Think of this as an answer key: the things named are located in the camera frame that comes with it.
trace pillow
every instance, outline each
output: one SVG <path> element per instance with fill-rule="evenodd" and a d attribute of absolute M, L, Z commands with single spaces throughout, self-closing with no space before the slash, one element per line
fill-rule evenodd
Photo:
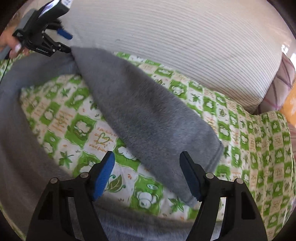
<path fill-rule="evenodd" d="M 30 7 L 47 2 L 35 0 Z M 73 1 L 61 19 L 74 37 L 68 42 L 51 35 L 55 40 L 160 61 L 250 113 L 262 102 L 281 62 L 282 42 L 276 42 L 270 19 L 273 26 L 288 29 L 267 1 L 258 0 L 83 0 Z"/>
<path fill-rule="evenodd" d="M 283 54 L 281 65 L 274 77 L 263 101 L 255 111 L 261 114 L 272 110 L 280 110 L 295 82 L 295 68 L 290 59 Z"/>

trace hand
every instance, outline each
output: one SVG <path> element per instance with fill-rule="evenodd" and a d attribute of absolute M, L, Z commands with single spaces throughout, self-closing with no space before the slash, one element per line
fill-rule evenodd
<path fill-rule="evenodd" d="M 6 45 L 8 45 L 11 48 L 11 51 L 9 53 L 10 58 L 17 57 L 21 52 L 21 48 L 22 48 L 17 38 L 12 36 L 14 30 L 15 30 L 15 26 L 11 26 L 5 29 L 0 36 L 0 51 L 2 51 L 2 49 Z M 26 56 L 29 55 L 29 50 L 27 48 L 24 48 L 23 50 Z"/>

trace gray blanket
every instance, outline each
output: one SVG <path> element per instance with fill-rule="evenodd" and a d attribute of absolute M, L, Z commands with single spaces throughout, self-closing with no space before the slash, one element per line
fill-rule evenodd
<path fill-rule="evenodd" d="M 223 145 L 212 128 L 144 72 L 104 50 L 72 48 L 52 57 L 32 54 L 0 85 L 0 201 L 24 233 L 48 180 L 71 177 L 38 144 L 18 102 L 22 87 L 62 74 L 81 74 L 105 119 L 127 147 L 184 202 L 194 205 L 179 166 L 186 150 L 205 171 L 214 171 Z M 185 240 L 192 223 L 168 221 L 101 198 L 95 209 L 110 240 Z M 77 230 L 77 220 L 73 220 Z"/>

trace blue gripper pad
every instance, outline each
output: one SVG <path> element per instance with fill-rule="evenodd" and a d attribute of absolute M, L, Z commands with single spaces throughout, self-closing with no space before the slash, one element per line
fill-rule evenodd
<path fill-rule="evenodd" d="M 107 181 L 115 165 L 115 156 L 112 151 L 108 151 L 100 163 L 93 165 L 90 174 L 90 196 L 95 201 L 102 196 Z"/>
<path fill-rule="evenodd" d="M 65 39 L 68 39 L 68 40 L 70 40 L 70 39 L 73 38 L 73 35 L 72 34 L 68 33 L 67 31 L 65 31 L 62 28 L 59 28 L 57 30 L 57 34 L 63 36 Z"/>

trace purple patterned fabric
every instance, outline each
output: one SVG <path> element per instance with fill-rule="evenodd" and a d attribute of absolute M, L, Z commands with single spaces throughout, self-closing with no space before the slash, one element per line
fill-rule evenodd
<path fill-rule="evenodd" d="M 291 135 L 291 144 L 292 144 L 292 152 L 294 155 L 294 159 L 296 157 L 296 128 L 288 123 L 288 127 L 289 127 L 289 131 L 290 131 L 290 135 Z M 293 204 L 293 209 L 295 209 L 296 207 L 296 200 L 294 200 L 294 204 Z"/>
<path fill-rule="evenodd" d="M 260 103 L 255 114 L 267 111 L 280 110 L 283 106 L 295 81 L 295 68 L 290 59 L 283 54 L 281 65 L 274 77 L 263 101 Z"/>

